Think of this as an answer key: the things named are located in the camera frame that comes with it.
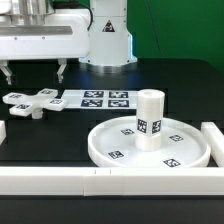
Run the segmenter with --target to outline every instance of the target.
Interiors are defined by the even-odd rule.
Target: white block
[[[224,170],[216,168],[117,169],[123,195],[224,195]]]
[[[68,100],[50,99],[45,100],[43,107],[48,110],[61,111],[68,105]]]
[[[0,195],[83,195],[89,168],[2,167]]]
[[[2,144],[5,138],[6,138],[5,122],[0,121],[0,145]]]
[[[84,195],[122,195],[121,175],[112,174],[110,168],[97,168],[95,174],[84,177]]]
[[[224,136],[213,122],[203,122],[201,131],[211,145],[211,155],[219,167],[224,167]]]

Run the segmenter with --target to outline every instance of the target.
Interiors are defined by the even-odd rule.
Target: green backdrop
[[[165,58],[206,60],[224,74],[224,0],[150,0],[150,5]],[[128,29],[138,58],[161,57],[146,0],[128,0]]]

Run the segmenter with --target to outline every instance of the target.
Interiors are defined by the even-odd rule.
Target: white cylindrical block
[[[138,92],[135,145],[144,151],[155,151],[161,146],[161,120],[165,94],[159,90]]]

